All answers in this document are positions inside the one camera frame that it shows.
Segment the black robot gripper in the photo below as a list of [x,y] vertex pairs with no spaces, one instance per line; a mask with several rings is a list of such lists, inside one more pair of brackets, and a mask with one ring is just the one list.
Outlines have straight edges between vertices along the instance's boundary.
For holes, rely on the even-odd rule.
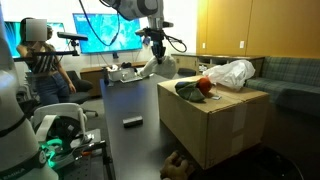
[[151,41],[153,42],[153,45],[151,47],[152,53],[156,58],[157,63],[161,64],[163,62],[163,57],[166,51],[166,48],[163,46],[163,40],[166,36],[165,32],[163,30],[147,27],[137,30],[135,34],[138,36],[148,36],[151,39]]

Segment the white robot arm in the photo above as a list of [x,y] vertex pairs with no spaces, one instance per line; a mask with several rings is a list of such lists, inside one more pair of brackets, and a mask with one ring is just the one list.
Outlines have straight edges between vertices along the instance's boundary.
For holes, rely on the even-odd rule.
[[0,9],[0,172],[1,180],[59,180],[48,165],[30,120],[20,107],[20,88]]

